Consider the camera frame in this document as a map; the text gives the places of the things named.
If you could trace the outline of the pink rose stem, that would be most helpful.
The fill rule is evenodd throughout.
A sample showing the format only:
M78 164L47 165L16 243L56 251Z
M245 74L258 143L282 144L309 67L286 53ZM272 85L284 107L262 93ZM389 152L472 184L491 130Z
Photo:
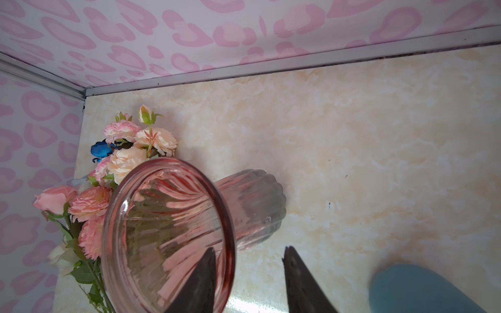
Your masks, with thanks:
M47 221L55 223L62 231L70 233L72 222L69 218L69 203L77 196L77 190L72 186L52 187L35 196L34 207L40 209Z

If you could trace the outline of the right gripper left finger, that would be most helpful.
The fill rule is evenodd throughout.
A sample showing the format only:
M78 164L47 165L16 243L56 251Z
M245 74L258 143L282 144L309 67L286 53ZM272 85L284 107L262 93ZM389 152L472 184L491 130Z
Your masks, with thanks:
M165 313L212 313L216 283L215 251L208 248Z

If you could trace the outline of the teal ceramic vase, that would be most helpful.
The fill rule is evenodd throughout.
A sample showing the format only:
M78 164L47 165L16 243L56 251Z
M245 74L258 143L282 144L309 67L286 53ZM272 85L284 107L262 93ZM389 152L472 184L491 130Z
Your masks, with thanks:
M438 273L396 264L375 275L369 290L371 312L484 312Z

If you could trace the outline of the peach rose spray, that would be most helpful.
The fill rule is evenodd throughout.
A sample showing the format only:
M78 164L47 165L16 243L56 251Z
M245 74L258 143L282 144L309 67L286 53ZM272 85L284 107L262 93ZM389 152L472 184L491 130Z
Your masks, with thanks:
M142 105L138 122L119 113L116 120L104 128L104 142L111 149L103 164L95 168L94 177L105 182L121 184L137 166L156 157L173 157L178 140L166 129L155 126L160 113Z

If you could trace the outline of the white rose stem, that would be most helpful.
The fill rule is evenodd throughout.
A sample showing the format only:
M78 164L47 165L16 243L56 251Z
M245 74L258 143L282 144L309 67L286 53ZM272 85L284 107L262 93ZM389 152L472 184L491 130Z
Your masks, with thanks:
M69 275L80 261L73 249L64 243L56 246L48 255L50 264L59 268L63 276Z

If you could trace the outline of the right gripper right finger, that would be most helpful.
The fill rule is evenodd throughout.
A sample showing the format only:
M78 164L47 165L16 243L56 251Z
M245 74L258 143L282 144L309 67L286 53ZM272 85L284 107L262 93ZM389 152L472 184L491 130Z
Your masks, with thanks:
M338 313L293 246L285 248L283 265L290 313Z

